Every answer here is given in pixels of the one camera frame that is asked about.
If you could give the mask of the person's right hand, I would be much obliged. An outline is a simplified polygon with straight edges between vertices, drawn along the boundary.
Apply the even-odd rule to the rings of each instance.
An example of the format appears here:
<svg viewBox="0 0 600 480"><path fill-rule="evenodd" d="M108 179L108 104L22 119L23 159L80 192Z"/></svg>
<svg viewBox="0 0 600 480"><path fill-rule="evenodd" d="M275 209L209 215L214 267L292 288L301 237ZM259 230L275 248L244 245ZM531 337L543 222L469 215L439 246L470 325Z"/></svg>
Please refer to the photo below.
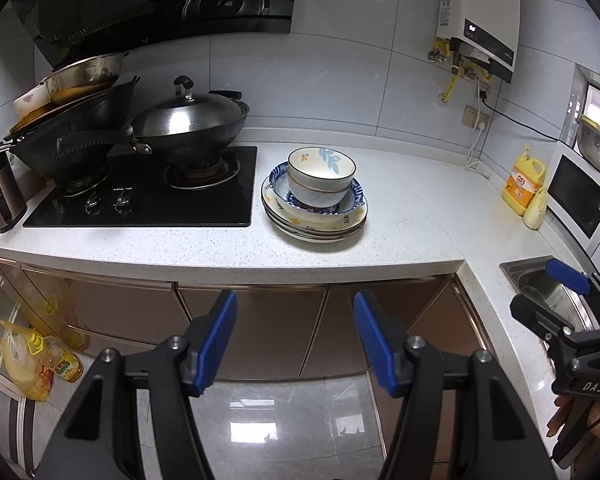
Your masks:
<svg viewBox="0 0 600 480"><path fill-rule="evenodd" d="M590 405L590 402L585 400L584 403L588 408L588 411L586 412L588 418L586 419L584 428L589 434L592 434L595 439L600 440L600 402L595 402L593 405ZM554 404L558 407L558 410L547 423L548 431L546 436L548 438L554 437L554 435L558 433L558 430L568 422L568 418L574 407L574 399L572 396L556 396ZM568 465L575 464L578 460L585 464L588 460L592 460L594 455L595 452L585 453L582 451L569 463L567 463L565 458L556 460L555 456L552 456L552 460L554 460L560 468L566 469Z"/></svg>

